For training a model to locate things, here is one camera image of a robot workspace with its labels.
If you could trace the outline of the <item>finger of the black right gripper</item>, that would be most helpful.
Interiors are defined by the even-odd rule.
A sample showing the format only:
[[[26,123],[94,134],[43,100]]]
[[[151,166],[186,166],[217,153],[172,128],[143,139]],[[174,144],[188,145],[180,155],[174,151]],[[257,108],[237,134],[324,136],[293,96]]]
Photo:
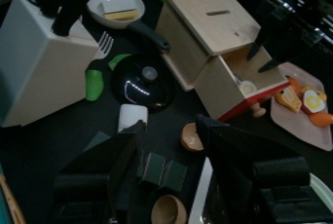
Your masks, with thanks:
[[[253,44],[252,49],[249,50],[249,53],[248,53],[248,56],[246,56],[246,60],[253,59],[253,57],[257,55],[261,47],[262,47],[262,45],[258,44],[257,42]]]
[[[265,71],[276,68],[281,64],[281,61],[272,59],[260,69],[258,72],[264,73]]]

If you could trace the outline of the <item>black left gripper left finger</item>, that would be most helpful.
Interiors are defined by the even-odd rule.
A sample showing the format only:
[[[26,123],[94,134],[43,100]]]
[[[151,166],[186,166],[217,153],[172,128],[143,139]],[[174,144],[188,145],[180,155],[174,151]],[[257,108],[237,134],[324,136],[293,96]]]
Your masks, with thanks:
[[[66,165],[55,178],[46,224],[119,224],[117,194],[145,134],[139,120]]]

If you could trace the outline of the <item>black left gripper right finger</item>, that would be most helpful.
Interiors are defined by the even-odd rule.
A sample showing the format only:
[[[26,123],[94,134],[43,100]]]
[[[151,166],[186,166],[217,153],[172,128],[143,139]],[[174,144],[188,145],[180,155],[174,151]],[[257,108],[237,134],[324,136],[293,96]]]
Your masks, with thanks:
[[[196,126],[230,224],[333,222],[333,212],[311,187],[303,155],[206,116],[197,117]]]

